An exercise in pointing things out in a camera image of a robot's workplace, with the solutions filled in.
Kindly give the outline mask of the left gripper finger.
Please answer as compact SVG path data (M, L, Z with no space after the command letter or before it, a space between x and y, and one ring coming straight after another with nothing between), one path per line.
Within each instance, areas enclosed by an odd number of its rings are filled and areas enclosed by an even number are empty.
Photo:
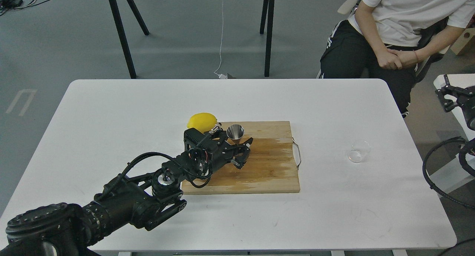
M237 143L229 137L225 139L225 154L241 154L249 149L254 138L250 137L245 141L239 140Z
M249 147L239 147L233 151L230 163L232 163L237 169L242 169L247 162L250 155Z

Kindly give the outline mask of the person's right hand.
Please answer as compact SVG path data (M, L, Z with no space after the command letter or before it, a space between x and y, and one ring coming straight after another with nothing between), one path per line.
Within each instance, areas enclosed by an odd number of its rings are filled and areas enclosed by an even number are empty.
M402 62L399 60L399 57L391 53L389 50L376 50L375 56L380 68L386 70L400 70L403 68Z

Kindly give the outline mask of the person's left hand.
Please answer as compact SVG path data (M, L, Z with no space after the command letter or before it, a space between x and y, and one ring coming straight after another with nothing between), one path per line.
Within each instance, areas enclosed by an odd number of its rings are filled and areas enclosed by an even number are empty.
M415 51L399 51L394 49L388 49L388 52L394 54L398 58L397 69L404 69L414 67L420 60Z

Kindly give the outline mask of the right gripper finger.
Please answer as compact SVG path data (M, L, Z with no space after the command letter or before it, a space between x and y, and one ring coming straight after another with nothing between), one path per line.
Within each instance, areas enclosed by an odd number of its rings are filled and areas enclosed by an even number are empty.
M445 113L458 108L468 112L468 83L459 81L461 75L439 75L435 80L435 94Z

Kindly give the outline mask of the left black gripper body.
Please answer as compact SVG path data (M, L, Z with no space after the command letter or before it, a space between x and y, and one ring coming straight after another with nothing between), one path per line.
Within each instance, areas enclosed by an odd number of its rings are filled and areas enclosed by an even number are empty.
M222 129L214 134L201 133L195 128L184 132L185 152L197 175L215 173L232 160L231 145Z

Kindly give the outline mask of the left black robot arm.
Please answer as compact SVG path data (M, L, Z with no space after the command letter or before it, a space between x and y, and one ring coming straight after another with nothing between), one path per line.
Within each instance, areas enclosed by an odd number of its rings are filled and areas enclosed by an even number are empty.
M51 204L15 216L7 223L1 255L95 256L89 247L126 224L154 229L187 205L183 181L203 188L224 165L245 165L253 138L241 142L243 128L230 131L220 125L205 133L187 129L183 153L139 155L88 205Z

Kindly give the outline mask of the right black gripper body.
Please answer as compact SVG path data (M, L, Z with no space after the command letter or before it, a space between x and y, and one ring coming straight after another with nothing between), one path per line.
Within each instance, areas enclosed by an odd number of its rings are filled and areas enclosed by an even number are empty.
M462 114L468 129L475 130L475 98L470 97L462 105Z

